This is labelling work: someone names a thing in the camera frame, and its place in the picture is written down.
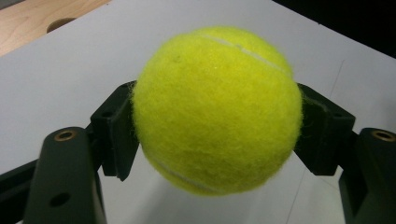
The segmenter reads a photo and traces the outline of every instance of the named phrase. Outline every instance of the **mounting hole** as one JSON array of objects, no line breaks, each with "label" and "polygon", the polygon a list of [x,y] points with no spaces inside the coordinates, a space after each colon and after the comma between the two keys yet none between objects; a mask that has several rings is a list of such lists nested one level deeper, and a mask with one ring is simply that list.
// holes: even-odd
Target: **mounting hole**
[{"label": "mounting hole", "polygon": [[69,23],[70,21],[73,21],[75,19],[76,18],[64,18],[64,19],[54,21],[53,23],[51,23],[49,25],[49,27],[47,27],[47,33],[52,32],[52,31],[58,29],[59,27],[66,25],[67,23]]},{"label": "mounting hole", "polygon": [[69,193],[60,193],[49,201],[51,207],[59,207],[67,203],[70,199]]},{"label": "mounting hole", "polygon": [[57,142],[63,142],[74,138],[77,135],[76,131],[65,130],[55,135],[54,139]]},{"label": "mounting hole", "polygon": [[104,117],[104,118],[110,118],[111,116],[113,116],[113,112],[110,112],[110,111],[107,111],[102,114],[102,117]]},{"label": "mounting hole", "polygon": [[386,142],[396,141],[396,136],[392,133],[376,130],[372,132],[372,135],[378,139],[381,139],[382,141],[386,141]]}]

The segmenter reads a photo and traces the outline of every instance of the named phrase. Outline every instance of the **screw hole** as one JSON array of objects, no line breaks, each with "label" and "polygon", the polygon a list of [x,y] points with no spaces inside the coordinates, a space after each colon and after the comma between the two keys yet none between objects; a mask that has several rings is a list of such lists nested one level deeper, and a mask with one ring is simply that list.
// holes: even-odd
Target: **screw hole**
[{"label": "screw hole", "polygon": [[67,140],[74,138],[76,136],[76,134],[77,133],[73,130],[66,130],[66,131],[56,134],[54,138],[55,138],[55,141],[63,142],[63,141],[67,141]]},{"label": "screw hole", "polygon": [[386,141],[386,142],[395,142],[396,141],[396,136],[391,133],[387,133],[387,132],[383,132],[383,131],[373,131],[372,135],[382,141]]},{"label": "screw hole", "polygon": [[51,207],[59,207],[67,203],[70,199],[69,193],[60,193],[49,201]]},{"label": "screw hole", "polygon": [[109,118],[109,117],[111,117],[112,115],[113,115],[113,112],[107,111],[107,112],[105,112],[105,113],[102,114],[102,117],[104,117],[104,118]]}]

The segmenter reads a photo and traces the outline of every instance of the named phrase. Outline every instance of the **fuzzy felt surface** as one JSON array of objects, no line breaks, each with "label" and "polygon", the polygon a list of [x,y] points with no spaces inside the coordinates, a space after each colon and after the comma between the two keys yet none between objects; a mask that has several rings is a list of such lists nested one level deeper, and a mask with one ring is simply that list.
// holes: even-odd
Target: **fuzzy felt surface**
[{"label": "fuzzy felt surface", "polygon": [[303,116],[282,54],[233,27],[171,38],[148,61],[132,101],[149,162],[202,195],[263,184],[290,156]]}]

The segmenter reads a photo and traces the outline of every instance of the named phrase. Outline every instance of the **black plastic bracket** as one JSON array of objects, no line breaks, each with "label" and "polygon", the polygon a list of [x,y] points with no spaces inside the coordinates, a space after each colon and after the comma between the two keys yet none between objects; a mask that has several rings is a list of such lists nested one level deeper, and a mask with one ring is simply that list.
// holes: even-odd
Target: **black plastic bracket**
[{"label": "black plastic bracket", "polygon": [[44,140],[23,223],[106,223],[102,193],[82,128]]},{"label": "black plastic bracket", "polygon": [[294,152],[314,175],[334,175],[339,150],[353,134],[355,117],[311,88],[299,87],[304,120]]},{"label": "black plastic bracket", "polygon": [[121,181],[128,177],[139,146],[130,97],[134,84],[119,86],[91,116],[92,131],[104,151],[103,171]]},{"label": "black plastic bracket", "polygon": [[396,223],[396,134],[363,129],[353,151],[360,169],[339,180],[346,223]]}]

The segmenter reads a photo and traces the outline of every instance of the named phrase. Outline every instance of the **tennis ball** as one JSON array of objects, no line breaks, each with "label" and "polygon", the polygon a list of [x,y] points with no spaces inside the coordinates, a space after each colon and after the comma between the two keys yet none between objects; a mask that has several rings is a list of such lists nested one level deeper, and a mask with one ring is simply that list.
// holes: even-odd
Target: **tennis ball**
[{"label": "tennis ball", "polygon": [[302,96],[285,58],[233,27],[177,35],[133,89],[133,120],[148,161],[201,195],[257,188],[290,156]]}]

